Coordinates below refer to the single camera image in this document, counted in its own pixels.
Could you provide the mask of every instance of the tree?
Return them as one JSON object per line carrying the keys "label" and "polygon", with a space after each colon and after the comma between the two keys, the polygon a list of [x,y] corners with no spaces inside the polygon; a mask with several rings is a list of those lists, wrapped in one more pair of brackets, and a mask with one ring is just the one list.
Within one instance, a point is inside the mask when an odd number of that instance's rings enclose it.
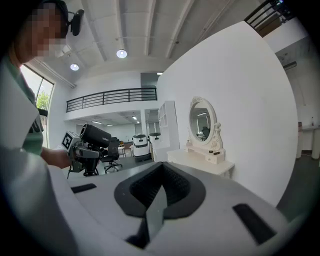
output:
{"label": "tree", "polygon": [[36,107],[38,109],[47,110],[48,102],[49,95],[42,91],[38,94],[38,98],[36,99]]}

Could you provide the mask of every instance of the office chair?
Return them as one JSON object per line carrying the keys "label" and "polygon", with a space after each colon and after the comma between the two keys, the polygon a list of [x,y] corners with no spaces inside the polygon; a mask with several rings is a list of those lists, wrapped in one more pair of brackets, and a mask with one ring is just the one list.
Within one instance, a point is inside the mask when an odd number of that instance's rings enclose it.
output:
{"label": "office chair", "polygon": [[207,139],[209,137],[209,134],[210,134],[210,129],[208,129],[208,127],[204,126],[203,129],[202,129],[202,133],[203,133],[205,139]]}
{"label": "office chair", "polygon": [[122,164],[118,164],[116,163],[115,161],[119,159],[119,153],[118,153],[118,147],[119,147],[119,144],[120,144],[120,141],[112,141],[110,142],[109,144],[109,147],[108,147],[108,155],[107,156],[104,156],[102,159],[101,159],[101,162],[109,162],[109,166],[105,166],[104,167],[104,172],[107,173],[107,171],[110,169],[110,168],[114,168],[116,169],[116,171],[118,172],[119,170],[116,168],[116,166],[121,166],[122,167]]}

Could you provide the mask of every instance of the white device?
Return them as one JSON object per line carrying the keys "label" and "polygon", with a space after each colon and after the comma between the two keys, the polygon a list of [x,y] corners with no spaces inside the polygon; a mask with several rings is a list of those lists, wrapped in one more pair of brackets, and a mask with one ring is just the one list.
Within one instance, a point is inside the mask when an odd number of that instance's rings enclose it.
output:
{"label": "white device", "polygon": [[151,144],[155,145],[161,141],[161,133],[154,132],[149,134],[149,141]]}
{"label": "white device", "polygon": [[136,161],[144,161],[151,158],[146,135],[134,135],[132,141],[134,147],[133,153]]}

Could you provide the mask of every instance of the oval mirror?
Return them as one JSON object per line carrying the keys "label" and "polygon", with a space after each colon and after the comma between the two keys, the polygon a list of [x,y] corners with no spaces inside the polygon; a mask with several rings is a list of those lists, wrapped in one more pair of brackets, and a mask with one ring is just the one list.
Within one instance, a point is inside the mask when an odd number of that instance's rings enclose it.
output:
{"label": "oval mirror", "polygon": [[203,102],[194,105],[190,113],[191,130],[199,141],[206,141],[211,130],[211,118],[208,108]]}

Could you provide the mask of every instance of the glass window pane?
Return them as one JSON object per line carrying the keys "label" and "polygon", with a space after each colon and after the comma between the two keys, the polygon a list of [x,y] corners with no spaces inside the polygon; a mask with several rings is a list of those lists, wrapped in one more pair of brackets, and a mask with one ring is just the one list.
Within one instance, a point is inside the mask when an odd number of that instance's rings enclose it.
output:
{"label": "glass window pane", "polygon": [[42,110],[48,110],[49,99],[54,85],[47,80],[42,80],[39,93],[36,97],[36,107]]}
{"label": "glass window pane", "polygon": [[24,76],[24,79],[25,79],[26,83],[31,88],[31,90],[33,91],[34,95],[37,96],[37,92],[38,92],[39,86],[41,84],[42,77],[37,75],[33,71],[31,71],[29,68],[27,68],[24,65],[22,65],[20,67],[20,70],[21,70],[21,73]]}

